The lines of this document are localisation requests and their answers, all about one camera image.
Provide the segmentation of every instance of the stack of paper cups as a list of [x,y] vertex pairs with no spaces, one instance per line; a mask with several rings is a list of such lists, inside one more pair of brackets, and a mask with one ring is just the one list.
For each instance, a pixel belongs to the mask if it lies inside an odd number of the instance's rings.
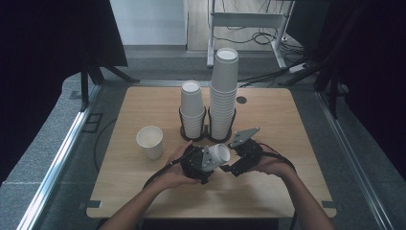
[[205,111],[200,83],[196,80],[186,80],[182,84],[180,113],[188,138],[195,139],[202,135]]
[[210,82],[209,134],[223,140],[231,129],[235,116],[238,77],[238,53],[230,48],[217,51]]

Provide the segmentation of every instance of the forearm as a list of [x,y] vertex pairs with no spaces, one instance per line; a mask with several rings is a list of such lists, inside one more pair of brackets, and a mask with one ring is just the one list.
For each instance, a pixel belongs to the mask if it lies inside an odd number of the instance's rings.
[[164,190],[161,185],[151,183],[117,211],[101,229],[134,229],[152,201]]
[[284,170],[281,179],[290,194],[303,229],[335,229],[323,208],[293,170]]

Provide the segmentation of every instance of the table surface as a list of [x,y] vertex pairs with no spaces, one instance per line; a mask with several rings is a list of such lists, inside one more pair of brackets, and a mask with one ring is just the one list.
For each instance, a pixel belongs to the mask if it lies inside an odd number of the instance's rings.
[[[180,87],[128,88],[91,196],[91,200],[101,202],[101,207],[87,208],[89,217],[111,217],[142,190],[178,146],[186,143],[179,132],[180,94]],[[209,107],[209,88],[202,87],[202,94],[205,106]],[[236,103],[233,131],[260,127],[253,139],[261,140],[288,158],[320,204],[332,201],[290,91],[239,88],[237,96],[245,97],[247,102]],[[137,132],[146,126],[157,126],[164,132],[164,153],[156,161],[147,159],[135,141]],[[194,144],[214,143],[205,138]],[[239,159],[233,150],[231,154],[229,164]],[[325,211],[329,217],[336,215],[334,208]],[[249,172],[234,177],[215,169],[208,184],[184,185],[162,192],[145,217],[288,218],[293,212],[288,191],[276,176]]]

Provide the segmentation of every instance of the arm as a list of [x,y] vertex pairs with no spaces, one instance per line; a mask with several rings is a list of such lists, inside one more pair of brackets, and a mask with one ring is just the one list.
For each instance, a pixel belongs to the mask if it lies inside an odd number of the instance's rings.
[[[272,152],[272,150],[265,145],[261,145],[261,147],[264,151]],[[295,171],[288,165],[278,159],[262,156],[252,171],[274,174],[281,178],[292,199],[302,229],[335,229],[323,208],[319,205],[299,176],[296,175]]]
[[[181,157],[185,149],[191,144],[192,142],[189,142],[185,146],[178,148],[169,158],[167,164]],[[134,229],[155,197],[164,190],[176,188],[182,184],[196,184],[199,182],[199,180],[190,179],[183,175],[181,166],[176,164],[129,200],[125,206],[117,211],[117,213],[101,227],[101,229]]]

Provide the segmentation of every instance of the hand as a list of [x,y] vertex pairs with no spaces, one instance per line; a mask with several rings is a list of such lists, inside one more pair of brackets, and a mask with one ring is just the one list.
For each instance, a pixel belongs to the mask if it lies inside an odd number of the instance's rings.
[[[191,144],[192,141],[189,141],[186,145],[178,147],[173,155],[169,157],[167,164],[181,157],[186,148]],[[159,176],[154,182],[159,183],[163,189],[172,189],[182,184],[197,184],[200,182],[200,180],[186,177],[180,164],[175,164],[163,175]]]
[[[261,141],[256,140],[256,142],[262,147],[263,151],[275,152],[273,149],[270,149],[268,146],[264,145]],[[258,171],[260,173],[274,174],[278,177],[282,177],[283,174],[288,170],[291,170],[291,168],[280,160],[274,157],[262,156],[258,164],[253,167],[250,172]]]

